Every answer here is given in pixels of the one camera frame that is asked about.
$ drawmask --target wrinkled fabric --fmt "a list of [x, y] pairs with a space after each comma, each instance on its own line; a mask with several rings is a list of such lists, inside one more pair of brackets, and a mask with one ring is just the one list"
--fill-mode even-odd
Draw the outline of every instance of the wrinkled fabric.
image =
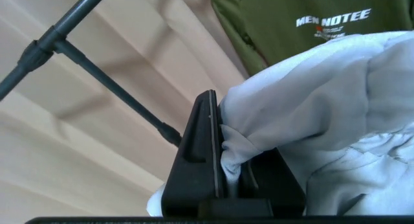
[[414, 33], [330, 40], [231, 88], [220, 107], [234, 196], [240, 164], [278, 147], [305, 215], [414, 214]]

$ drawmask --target beige wall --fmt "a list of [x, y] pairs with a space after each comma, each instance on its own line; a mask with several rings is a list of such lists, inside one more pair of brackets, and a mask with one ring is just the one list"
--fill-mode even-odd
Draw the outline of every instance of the beige wall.
[[[77, 0], [0, 0], [0, 79]], [[195, 97], [243, 67], [210, 0], [104, 0], [68, 39], [183, 133]], [[0, 223], [143, 216], [177, 149], [62, 55], [0, 103]]]

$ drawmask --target shirt sleeve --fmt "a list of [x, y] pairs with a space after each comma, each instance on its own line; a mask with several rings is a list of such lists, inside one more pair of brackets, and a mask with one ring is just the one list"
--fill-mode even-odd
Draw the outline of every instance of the shirt sleeve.
[[265, 69], [267, 64], [256, 51], [246, 31], [240, 0], [212, 0], [212, 6], [249, 75], [252, 76]]

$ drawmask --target olive green shirt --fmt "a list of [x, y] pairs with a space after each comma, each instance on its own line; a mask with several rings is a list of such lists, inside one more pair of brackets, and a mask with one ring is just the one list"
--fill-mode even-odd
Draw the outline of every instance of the olive green shirt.
[[350, 34], [413, 28], [412, 0], [212, 0], [248, 73]]

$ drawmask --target black metal pole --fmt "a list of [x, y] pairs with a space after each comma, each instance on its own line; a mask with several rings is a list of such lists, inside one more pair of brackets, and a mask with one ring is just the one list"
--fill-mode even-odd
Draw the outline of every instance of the black metal pole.
[[23, 52], [16, 68], [0, 83], [0, 101], [13, 90], [22, 79], [41, 67], [53, 55], [55, 42], [65, 39], [84, 17], [101, 0], [79, 0], [54, 26], [50, 27], [39, 40], [33, 41]]
[[144, 117], [160, 132], [160, 134], [170, 143], [179, 146], [181, 142], [180, 133], [159, 120], [148, 109], [134, 99], [126, 90], [120, 87], [112, 78], [106, 75], [99, 67], [89, 60], [79, 49], [66, 40], [56, 42], [56, 52], [63, 53], [73, 62], [84, 68], [89, 74], [94, 76], [106, 88], [112, 91], [118, 98], [124, 101], [130, 108]]

